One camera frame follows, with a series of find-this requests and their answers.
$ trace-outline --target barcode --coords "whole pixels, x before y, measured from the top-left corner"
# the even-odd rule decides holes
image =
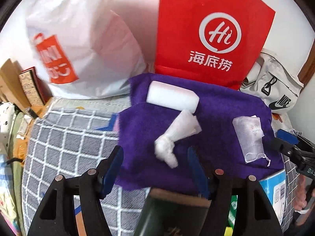
[[[285,184],[283,184],[280,188],[280,199],[285,197]]]

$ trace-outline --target white circle logo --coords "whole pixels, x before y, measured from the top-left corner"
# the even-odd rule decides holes
[[[207,41],[206,37],[205,37],[205,30],[206,30],[206,27],[207,25],[209,24],[209,22],[211,20],[214,20],[216,18],[222,18],[222,19],[227,19],[229,20],[236,28],[236,34],[237,34],[237,37],[236,37],[236,40],[235,42],[229,46],[228,48],[226,49],[223,49],[223,50],[218,50],[217,48],[213,47],[212,45],[209,44],[209,42],[213,42],[214,38],[216,37],[216,35],[219,35],[219,38],[217,40],[218,43],[220,43],[224,38],[223,42],[224,44],[226,45],[229,45],[231,42],[229,42],[229,38],[232,36],[232,30],[230,30],[230,33],[227,33],[228,30],[230,29],[229,26],[224,28],[224,25],[225,25],[225,22],[222,21],[221,24],[218,25],[218,27],[214,30],[214,31],[209,31],[209,34],[210,34],[210,39],[209,39],[209,42]],[[202,44],[210,51],[212,52],[215,52],[215,53],[228,53],[228,52],[231,52],[232,50],[234,50],[238,44],[240,43],[241,41],[241,37],[242,37],[242,32],[241,32],[241,28],[238,24],[238,22],[236,21],[235,18],[233,18],[231,15],[229,14],[226,14],[224,12],[215,12],[215,13],[212,13],[212,14],[209,14],[208,16],[206,16],[202,21],[201,21],[201,24],[199,26],[199,38],[202,42]]]

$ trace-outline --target white shipping label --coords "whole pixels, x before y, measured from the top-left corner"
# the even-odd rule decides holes
[[[285,180],[277,184],[273,189],[273,209],[278,217],[279,223],[282,224],[283,212],[285,207]]]

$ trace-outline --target haidilao logo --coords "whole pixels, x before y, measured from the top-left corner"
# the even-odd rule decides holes
[[[215,53],[228,53],[241,41],[241,28],[231,15],[215,12],[206,16],[199,26],[202,44]]]

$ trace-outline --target nike logo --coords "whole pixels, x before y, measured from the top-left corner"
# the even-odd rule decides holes
[[[271,110],[278,110],[278,109],[283,109],[287,108],[289,103],[291,102],[291,99],[288,98],[286,95],[283,95],[282,98],[280,98],[278,101],[271,102],[269,104],[269,108]]]

